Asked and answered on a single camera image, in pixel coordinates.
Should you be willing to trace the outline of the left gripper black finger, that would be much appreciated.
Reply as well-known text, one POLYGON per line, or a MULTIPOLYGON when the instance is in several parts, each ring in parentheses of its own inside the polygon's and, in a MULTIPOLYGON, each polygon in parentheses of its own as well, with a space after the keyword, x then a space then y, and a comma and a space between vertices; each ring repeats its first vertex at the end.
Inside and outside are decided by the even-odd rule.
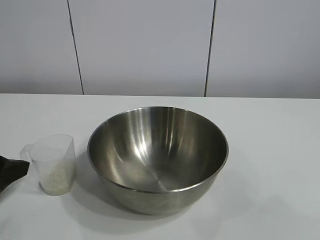
POLYGON ((28 174, 30 163, 21 159, 8 159, 0 156, 0 197, 5 198, 14 192, 28 174))

